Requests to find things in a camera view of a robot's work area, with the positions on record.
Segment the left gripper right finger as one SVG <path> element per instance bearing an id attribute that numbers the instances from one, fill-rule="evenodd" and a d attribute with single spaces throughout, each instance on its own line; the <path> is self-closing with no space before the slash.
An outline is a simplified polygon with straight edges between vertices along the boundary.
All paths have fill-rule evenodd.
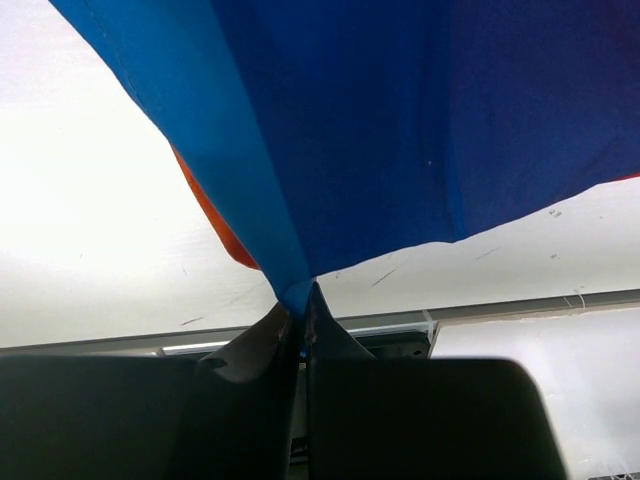
<path id="1" fill-rule="evenodd" d="M 563 479 L 539 391 L 499 358 L 378 359 L 319 287 L 305 315 L 313 479 Z"/>

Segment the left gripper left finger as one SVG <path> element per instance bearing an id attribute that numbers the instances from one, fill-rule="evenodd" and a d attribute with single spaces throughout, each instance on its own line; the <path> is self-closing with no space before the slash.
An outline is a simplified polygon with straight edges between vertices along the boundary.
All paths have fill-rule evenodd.
<path id="1" fill-rule="evenodd" d="M 274 307 L 202 358 L 1 360 L 5 479 L 282 479 L 295 323 Z"/>

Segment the rainbow striped shorts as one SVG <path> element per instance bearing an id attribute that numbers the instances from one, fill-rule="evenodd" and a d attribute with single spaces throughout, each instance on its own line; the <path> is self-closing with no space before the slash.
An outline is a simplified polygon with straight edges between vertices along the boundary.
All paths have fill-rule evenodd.
<path id="1" fill-rule="evenodd" d="M 59 1 L 269 280 L 639 170 L 635 1 Z"/>

